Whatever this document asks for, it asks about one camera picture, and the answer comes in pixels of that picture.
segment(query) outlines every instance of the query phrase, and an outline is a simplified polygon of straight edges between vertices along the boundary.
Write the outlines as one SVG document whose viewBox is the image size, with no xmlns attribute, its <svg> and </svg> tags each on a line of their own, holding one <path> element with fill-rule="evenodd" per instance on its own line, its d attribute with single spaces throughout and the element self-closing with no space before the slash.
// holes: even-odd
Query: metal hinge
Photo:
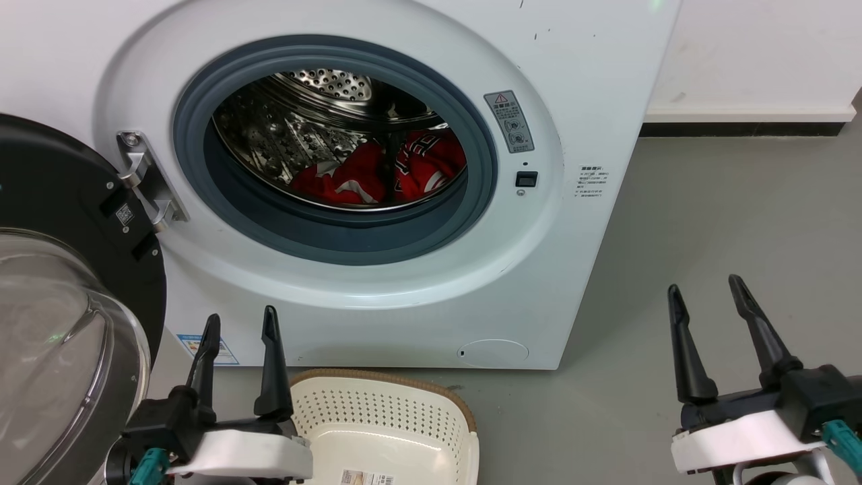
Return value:
<svg viewBox="0 0 862 485">
<path fill-rule="evenodd" d="M 144 134 L 120 131 L 116 143 L 126 163 L 126 172 L 120 173 L 120 180 L 141 200 L 156 232 L 167 229 L 171 221 L 189 220 L 159 171 Z"/>
</svg>

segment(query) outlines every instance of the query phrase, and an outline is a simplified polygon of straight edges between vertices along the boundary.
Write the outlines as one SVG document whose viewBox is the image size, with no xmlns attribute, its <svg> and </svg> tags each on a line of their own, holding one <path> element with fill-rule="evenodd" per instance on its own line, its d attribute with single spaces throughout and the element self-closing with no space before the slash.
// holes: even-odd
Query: white plastic basket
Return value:
<svg viewBox="0 0 862 485">
<path fill-rule="evenodd" d="M 476 485 L 476 422 L 435 384 L 363 370 L 316 369 L 290 386 L 293 422 L 311 442 L 308 485 Z"/>
</svg>

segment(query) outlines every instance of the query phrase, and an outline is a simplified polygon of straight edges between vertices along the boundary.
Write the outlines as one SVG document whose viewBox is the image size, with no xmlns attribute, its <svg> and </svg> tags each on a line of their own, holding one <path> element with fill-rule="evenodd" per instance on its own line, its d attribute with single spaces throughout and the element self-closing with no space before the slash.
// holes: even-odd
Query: gray rubber gasket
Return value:
<svg viewBox="0 0 862 485">
<path fill-rule="evenodd" d="M 424 101 L 459 138 L 467 158 L 466 177 L 459 177 L 433 203 L 355 214 L 278 197 L 242 172 L 227 151 L 213 142 L 212 112 L 224 98 L 255 79 L 307 66 L 362 72 Z M 180 167 L 210 209 L 253 240 L 313 261 L 385 264 L 433 251 L 472 227 L 489 204 L 497 181 L 497 152 L 488 126 L 460 90 L 410 57 L 340 37 L 278 37 L 224 54 L 186 88 L 173 132 Z"/>
</svg>

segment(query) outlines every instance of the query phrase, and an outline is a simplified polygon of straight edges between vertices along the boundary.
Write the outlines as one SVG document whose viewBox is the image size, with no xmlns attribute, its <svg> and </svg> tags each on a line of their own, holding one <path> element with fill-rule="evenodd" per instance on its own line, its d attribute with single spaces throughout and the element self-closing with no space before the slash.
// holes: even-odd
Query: laundry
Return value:
<svg viewBox="0 0 862 485">
<path fill-rule="evenodd" d="M 384 147 L 377 142 L 359 145 L 347 159 L 308 167 L 290 182 L 295 191 L 336 204 L 377 204 L 385 200 L 381 178 Z M 450 129 L 408 133 L 399 148 L 391 193 L 396 202 L 409 202 L 444 186 L 466 164 L 464 150 Z"/>
</svg>

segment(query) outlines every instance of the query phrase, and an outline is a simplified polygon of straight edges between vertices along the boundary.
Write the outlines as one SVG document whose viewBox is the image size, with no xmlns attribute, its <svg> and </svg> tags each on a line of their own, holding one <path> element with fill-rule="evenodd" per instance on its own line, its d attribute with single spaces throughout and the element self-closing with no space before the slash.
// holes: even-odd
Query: screw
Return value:
<svg viewBox="0 0 862 485">
<path fill-rule="evenodd" d="M 130 147 L 137 147 L 138 144 L 141 143 L 141 137 L 132 132 L 123 133 L 122 140 Z"/>
</svg>

